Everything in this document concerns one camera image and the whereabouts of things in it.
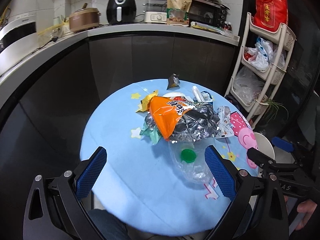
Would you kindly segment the person's right hand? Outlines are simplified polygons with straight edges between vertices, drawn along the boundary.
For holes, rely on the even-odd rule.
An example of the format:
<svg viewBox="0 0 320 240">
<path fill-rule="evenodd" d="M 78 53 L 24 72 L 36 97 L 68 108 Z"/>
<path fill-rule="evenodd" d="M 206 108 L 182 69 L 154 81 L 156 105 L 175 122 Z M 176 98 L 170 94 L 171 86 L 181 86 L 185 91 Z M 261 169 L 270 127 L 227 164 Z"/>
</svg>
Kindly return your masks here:
<svg viewBox="0 0 320 240">
<path fill-rule="evenodd" d="M 313 212 L 315 211 L 317 207 L 317 204 L 313 202 L 312 200 L 306 200 L 304 202 L 301 202 L 297 207 L 298 213 L 303 213 L 304 217 L 300 221 L 300 223 L 296 226 L 295 230 L 300 230 L 306 226 L 309 219 L 311 218 Z"/>
</svg>

